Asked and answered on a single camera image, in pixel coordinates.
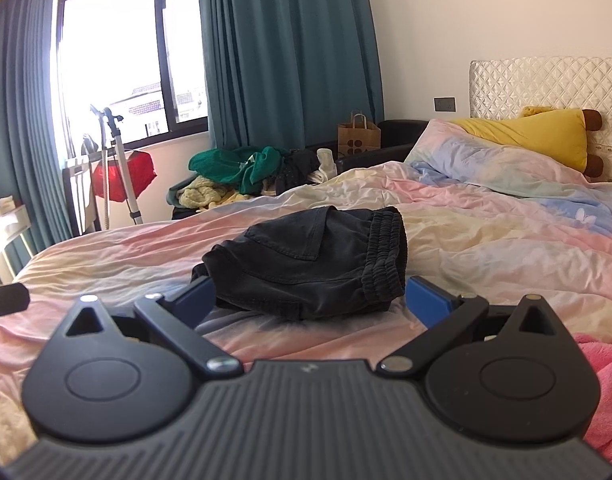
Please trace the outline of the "yellow plush pillow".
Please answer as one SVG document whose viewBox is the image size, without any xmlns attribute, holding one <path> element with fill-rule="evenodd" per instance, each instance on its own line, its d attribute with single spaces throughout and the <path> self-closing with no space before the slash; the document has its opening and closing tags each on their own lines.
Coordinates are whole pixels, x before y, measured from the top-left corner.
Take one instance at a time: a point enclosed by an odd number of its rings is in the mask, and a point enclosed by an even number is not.
<svg viewBox="0 0 612 480">
<path fill-rule="evenodd" d="M 546 155 L 586 177 L 598 178 L 604 169 L 603 159 L 588 152 L 588 136 L 603 127 L 598 110 L 527 106 L 518 118 L 463 118 L 452 123 L 471 136 Z"/>
</svg>

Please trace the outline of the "brown paper bag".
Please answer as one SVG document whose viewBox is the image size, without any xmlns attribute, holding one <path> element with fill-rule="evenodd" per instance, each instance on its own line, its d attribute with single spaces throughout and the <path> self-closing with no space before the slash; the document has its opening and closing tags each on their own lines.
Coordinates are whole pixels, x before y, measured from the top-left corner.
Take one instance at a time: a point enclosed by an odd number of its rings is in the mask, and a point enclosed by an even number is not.
<svg viewBox="0 0 612 480">
<path fill-rule="evenodd" d="M 381 130 L 365 114 L 352 113 L 347 122 L 338 124 L 338 158 L 345 158 L 381 148 Z"/>
</svg>

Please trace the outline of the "cream knitted garment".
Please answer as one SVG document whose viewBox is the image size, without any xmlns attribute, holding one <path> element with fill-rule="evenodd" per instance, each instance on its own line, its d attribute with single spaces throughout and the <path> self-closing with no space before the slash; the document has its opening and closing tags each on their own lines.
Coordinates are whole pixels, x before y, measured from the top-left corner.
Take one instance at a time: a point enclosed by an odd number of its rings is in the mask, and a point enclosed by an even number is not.
<svg viewBox="0 0 612 480">
<path fill-rule="evenodd" d="M 195 177 L 176 193 L 176 197 L 181 207 L 196 211 L 209 210 L 251 198 L 230 185 L 220 184 L 202 176 Z"/>
</svg>

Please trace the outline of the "pastel tie-dye bed sheet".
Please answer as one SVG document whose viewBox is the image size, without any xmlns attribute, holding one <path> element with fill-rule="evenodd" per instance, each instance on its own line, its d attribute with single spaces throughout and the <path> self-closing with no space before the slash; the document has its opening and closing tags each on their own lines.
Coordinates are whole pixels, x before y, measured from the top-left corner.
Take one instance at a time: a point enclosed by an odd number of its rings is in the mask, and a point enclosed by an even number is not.
<svg viewBox="0 0 612 480">
<path fill-rule="evenodd" d="M 18 277 L 29 308 L 0 318 L 0 463 L 33 443 L 21 383 L 79 294 L 123 306 L 148 292 L 173 292 L 216 244 L 255 223 L 322 206 L 393 206 L 405 223 L 408 274 L 494 304 L 515 304 L 534 292 L 574 336 L 612 342 L 612 236 L 473 184 L 426 184 L 411 167 L 389 162 L 270 200 L 77 237 L 36 255 Z"/>
</svg>

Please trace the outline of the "teal curtain left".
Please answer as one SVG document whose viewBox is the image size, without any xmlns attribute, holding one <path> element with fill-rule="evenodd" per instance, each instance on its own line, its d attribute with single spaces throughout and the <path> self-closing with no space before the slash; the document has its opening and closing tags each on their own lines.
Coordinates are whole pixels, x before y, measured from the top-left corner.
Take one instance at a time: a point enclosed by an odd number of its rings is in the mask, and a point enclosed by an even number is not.
<svg viewBox="0 0 612 480">
<path fill-rule="evenodd" d="M 72 237 L 53 129 L 50 89 L 53 0 L 0 0 L 0 198 L 23 204 L 25 243 L 4 250 L 13 272 Z"/>
</svg>

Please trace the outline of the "grey wall switch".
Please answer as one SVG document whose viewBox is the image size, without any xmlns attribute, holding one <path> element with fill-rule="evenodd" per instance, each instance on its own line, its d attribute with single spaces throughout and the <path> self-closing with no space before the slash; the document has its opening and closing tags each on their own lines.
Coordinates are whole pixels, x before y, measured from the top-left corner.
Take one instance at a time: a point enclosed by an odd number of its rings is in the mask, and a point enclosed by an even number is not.
<svg viewBox="0 0 612 480">
<path fill-rule="evenodd" d="M 436 96 L 433 99 L 436 113 L 455 113 L 457 110 L 456 98 L 454 96 Z"/>
</svg>

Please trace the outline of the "white desk with items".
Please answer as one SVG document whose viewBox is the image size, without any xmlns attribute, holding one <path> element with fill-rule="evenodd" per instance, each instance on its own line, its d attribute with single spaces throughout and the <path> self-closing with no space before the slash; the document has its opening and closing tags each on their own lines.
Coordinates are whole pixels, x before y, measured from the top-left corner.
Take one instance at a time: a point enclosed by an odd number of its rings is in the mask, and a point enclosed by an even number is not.
<svg viewBox="0 0 612 480">
<path fill-rule="evenodd" d="M 10 283 L 16 272 L 6 254 L 6 248 L 17 240 L 31 259 L 35 255 L 30 247 L 27 232 L 30 228 L 29 214 L 26 207 L 15 203 L 12 196 L 0 198 L 0 284 Z"/>
</svg>

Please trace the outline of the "black sofa chair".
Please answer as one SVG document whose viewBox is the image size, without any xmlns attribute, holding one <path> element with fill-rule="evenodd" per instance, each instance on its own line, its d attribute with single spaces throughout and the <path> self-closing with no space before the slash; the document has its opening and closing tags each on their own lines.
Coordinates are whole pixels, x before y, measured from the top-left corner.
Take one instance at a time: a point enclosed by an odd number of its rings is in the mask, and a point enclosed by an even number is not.
<svg viewBox="0 0 612 480">
<path fill-rule="evenodd" d="M 317 155 L 318 148 L 330 148 L 338 173 L 356 168 L 368 168 L 384 162 L 403 162 L 418 142 L 428 126 L 427 120 L 390 119 L 379 122 L 381 148 L 345 158 L 338 158 L 338 127 L 332 130 L 333 136 L 323 143 L 308 145 L 307 149 Z"/>
</svg>

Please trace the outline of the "green sweatshirt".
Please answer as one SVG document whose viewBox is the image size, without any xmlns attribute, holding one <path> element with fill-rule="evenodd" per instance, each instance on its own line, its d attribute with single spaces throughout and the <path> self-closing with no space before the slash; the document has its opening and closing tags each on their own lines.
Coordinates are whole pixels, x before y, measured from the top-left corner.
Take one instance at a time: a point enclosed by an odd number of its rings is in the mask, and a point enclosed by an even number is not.
<svg viewBox="0 0 612 480">
<path fill-rule="evenodd" d="M 278 174 L 287 150 L 265 146 L 242 146 L 234 150 L 213 148 L 193 155 L 188 169 L 218 184 L 235 188 L 239 193 L 259 195 L 264 181 Z"/>
</svg>

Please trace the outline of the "pastel pillow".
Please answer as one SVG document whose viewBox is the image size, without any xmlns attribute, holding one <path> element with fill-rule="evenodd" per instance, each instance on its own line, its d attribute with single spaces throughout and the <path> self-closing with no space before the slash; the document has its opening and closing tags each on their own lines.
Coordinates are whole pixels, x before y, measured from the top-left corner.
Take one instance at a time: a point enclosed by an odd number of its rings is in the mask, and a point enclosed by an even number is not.
<svg viewBox="0 0 612 480">
<path fill-rule="evenodd" d="M 405 162 L 426 184 L 473 184 L 530 200 L 574 226 L 612 236 L 612 182 L 592 183 L 546 155 L 492 143 L 433 119 Z"/>
</svg>

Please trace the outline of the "black clothing pile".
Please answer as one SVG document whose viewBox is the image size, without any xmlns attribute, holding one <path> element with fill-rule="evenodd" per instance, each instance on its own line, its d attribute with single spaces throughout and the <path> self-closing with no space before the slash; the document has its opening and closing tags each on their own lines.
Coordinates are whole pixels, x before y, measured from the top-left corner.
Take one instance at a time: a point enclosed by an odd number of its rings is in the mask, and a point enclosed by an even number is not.
<svg viewBox="0 0 612 480">
<path fill-rule="evenodd" d="M 314 151 L 293 150 L 282 158 L 274 184 L 276 194 L 280 195 L 291 188 L 297 188 L 308 182 L 308 176 L 320 166 L 319 159 Z"/>
</svg>

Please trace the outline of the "pink towel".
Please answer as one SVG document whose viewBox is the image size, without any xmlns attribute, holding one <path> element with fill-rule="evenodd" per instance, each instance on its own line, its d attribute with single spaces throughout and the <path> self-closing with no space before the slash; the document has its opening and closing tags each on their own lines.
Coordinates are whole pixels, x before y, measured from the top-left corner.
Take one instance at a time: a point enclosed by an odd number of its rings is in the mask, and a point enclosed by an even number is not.
<svg viewBox="0 0 612 480">
<path fill-rule="evenodd" d="M 585 334 L 576 334 L 574 339 L 596 373 L 601 389 L 585 441 L 612 463 L 612 342 Z"/>
</svg>

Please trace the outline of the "white quilted headboard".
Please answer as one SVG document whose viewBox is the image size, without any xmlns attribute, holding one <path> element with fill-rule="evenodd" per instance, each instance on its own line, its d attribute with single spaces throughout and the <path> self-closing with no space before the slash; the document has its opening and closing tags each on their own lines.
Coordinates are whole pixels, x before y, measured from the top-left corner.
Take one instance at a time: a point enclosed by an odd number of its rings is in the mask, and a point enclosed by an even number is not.
<svg viewBox="0 0 612 480">
<path fill-rule="evenodd" d="M 612 58 L 554 56 L 473 61 L 469 67 L 470 115 L 507 119 L 527 106 L 586 108 L 602 116 L 588 151 L 604 162 L 601 179 L 612 181 Z"/>
</svg>

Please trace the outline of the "black framed window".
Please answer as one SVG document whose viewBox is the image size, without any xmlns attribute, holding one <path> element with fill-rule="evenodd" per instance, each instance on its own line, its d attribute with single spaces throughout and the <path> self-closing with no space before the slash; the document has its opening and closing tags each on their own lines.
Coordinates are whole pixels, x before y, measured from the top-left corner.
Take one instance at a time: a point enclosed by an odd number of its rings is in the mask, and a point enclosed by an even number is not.
<svg viewBox="0 0 612 480">
<path fill-rule="evenodd" d="M 100 142 L 110 110 L 141 148 L 207 129 L 199 0 L 58 0 L 56 83 L 68 149 Z"/>
</svg>

